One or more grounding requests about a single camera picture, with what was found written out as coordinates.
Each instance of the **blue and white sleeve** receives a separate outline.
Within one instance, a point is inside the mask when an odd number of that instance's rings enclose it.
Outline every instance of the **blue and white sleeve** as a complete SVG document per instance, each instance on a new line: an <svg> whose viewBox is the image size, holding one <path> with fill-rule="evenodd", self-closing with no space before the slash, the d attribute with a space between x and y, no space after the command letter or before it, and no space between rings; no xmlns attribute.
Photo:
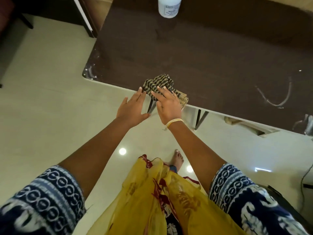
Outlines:
<svg viewBox="0 0 313 235"><path fill-rule="evenodd" d="M224 164L215 175L209 198L247 234L307 234L266 189L230 163Z"/></svg>
<svg viewBox="0 0 313 235"><path fill-rule="evenodd" d="M85 213L75 178L52 166L0 207L0 234L71 234Z"/></svg>

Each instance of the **hand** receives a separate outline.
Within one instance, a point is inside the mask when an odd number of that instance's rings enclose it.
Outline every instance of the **hand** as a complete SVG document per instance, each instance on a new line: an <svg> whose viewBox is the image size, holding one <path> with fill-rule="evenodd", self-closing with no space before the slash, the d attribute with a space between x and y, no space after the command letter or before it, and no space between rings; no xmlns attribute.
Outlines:
<svg viewBox="0 0 313 235"><path fill-rule="evenodd" d="M141 114L142 105L146 94L146 92L142 93L142 88L139 87L139 90L131 97L128 102L127 97L125 97L117 110L116 118L125 120L130 128L149 118L150 114Z"/></svg>
<svg viewBox="0 0 313 235"><path fill-rule="evenodd" d="M166 125L170 120L182 118L182 106L175 92L170 91L164 86L163 89L157 87L157 89L163 94L158 94L151 91L151 94L158 99L156 102L157 111L161 118L161 121Z"/></svg>

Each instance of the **foot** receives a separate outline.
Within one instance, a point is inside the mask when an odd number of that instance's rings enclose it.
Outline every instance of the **foot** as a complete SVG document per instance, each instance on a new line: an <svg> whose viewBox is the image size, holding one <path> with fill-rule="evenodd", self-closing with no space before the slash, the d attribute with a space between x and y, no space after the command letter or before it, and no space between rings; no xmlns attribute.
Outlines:
<svg viewBox="0 0 313 235"><path fill-rule="evenodd" d="M180 151L176 149L172 157L172 160L170 161L169 164L176 166L177 172L178 172L179 169L182 167L183 162L184 162L184 158L182 157Z"/></svg>

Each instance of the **brown table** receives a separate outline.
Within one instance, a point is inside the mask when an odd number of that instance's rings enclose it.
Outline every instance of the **brown table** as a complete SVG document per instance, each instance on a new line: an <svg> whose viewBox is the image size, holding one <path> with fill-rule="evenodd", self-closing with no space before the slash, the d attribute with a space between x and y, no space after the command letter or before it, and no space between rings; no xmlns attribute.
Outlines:
<svg viewBox="0 0 313 235"><path fill-rule="evenodd" d="M157 0L114 0L83 76L137 90L166 73L191 106L304 133L312 14L267 0L182 0L173 19L157 8Z"/></svg>

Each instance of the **white plastic bottle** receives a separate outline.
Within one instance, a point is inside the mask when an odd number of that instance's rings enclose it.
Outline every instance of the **white plastic bottle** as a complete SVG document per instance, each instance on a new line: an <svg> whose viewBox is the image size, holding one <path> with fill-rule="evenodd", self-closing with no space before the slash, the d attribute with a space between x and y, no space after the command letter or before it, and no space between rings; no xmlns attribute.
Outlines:
<svg viewBox="0 0 313 235"><path fill-rule="evenodd" d="M173 18L177 15L182 0L158 0L159 13L165 18Z"/></svg>

